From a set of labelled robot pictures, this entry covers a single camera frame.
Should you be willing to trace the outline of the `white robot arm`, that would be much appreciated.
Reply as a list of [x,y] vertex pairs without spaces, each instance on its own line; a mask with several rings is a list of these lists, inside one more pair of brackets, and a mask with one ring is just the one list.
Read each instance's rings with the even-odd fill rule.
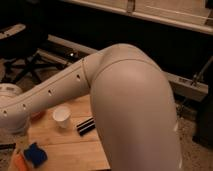
[[23,94],[0,98],[0,128],[20,131],[30,115],[84,95],[112,171],[183,171],[169,81],[130,44],[104,48]]

